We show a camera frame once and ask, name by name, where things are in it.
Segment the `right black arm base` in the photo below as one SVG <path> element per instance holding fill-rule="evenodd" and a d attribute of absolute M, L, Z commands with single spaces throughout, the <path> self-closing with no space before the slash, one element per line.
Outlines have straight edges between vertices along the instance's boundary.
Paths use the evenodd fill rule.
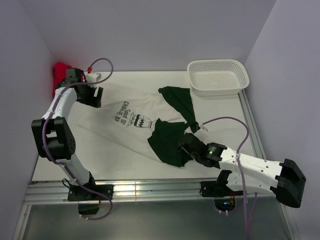
<path fill-rule="evenodd" d="M 201 181 L 199 194 L 204 198 L 218 198 L 214 200 L 215 207 L 222 212 L 233 211 L 236 208 L 236 197 L 243 196 L 243 191 L 234 191 L 217 180 Z"/>

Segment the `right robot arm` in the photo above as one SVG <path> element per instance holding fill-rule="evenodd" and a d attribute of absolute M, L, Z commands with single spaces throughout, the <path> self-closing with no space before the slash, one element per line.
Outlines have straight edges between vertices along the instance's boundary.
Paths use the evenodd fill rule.
<path fill-rule="evenodd" d="M 274 196 L 291 208 L 300 208 L 302 204 L 307 178 L 293 160 L 279 162 L 237 154 L 222 144 L 205 144 L 192 133 L 183 136 L 177 151 L 205 167 L 220 170 L 216 180 L 201 182 L 199 193 L 202 197 L 259 193 Z"/>

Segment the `dark green t-shirt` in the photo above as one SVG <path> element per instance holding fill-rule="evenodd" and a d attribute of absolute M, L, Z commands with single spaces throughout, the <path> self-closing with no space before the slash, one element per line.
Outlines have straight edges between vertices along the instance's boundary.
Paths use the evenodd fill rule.
<path fill-rule="evenodd" d="M 178 152 L 180 140 L 185 130 L 197 132 L 200 127 L 196 121 L 191 93 L 188 88 L 166 86 L 159 88 L 165 102 L 184 118 L 184 120 L 168 122 L 157 119 L 154 131 L 147 139 L 148 144 L 159 160 L 174 167 L 184 167 L 192 158 Z"/>

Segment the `white printed t-shirt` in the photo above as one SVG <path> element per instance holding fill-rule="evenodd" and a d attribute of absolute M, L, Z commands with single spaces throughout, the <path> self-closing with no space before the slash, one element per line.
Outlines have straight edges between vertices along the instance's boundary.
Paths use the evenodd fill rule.
<path fill-rule="evenodd" d="M 105 102 L 93 108 L 78 121 L 78 126 L 157 162 L 148 138 L 158 119 L 167 122 L 184 120 L 157 91 L 143 92 L 109 83 L 102 94 Z"/>

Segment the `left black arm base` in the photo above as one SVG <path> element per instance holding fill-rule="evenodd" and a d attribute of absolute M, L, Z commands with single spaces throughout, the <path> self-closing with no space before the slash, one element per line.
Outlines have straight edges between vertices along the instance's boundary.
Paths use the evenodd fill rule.
<path fill-rule="evenodd" d="M 68 188 L 68 202 L 78 202 L 78 213 L 80 217 L 88 220 L 100 220 L 107 217 L 113 209 L 114 186 L 112 184 L 98 184 L 91 179 L 83 186 L 72 185 L 66 178 L 62 179 L 62 184 Z M 110 203 L 108 212 L 100 217 L 93 217 L 100 210 L 102 200 Z"/>

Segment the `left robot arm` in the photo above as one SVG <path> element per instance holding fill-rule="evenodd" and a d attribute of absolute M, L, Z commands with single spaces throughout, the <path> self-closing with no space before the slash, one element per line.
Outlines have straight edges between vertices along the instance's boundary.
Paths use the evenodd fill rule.
<path fill-rule="evenodd" d="M 48 111 L 31 123 L 39 156 L 59 166 L 68 176 L 70 187 L 79 188 L 79 194 L 86 200 L 95 198 L 98 188 L 76 155 L 76 140 L 67 119 L 75 102 L 94 108 L 101 106 L 103 88 L 94 85 L 99 80 L 101 74 L 90 68 L 87 72 L 66 69 L 65 78 L 56 85 Z"/>

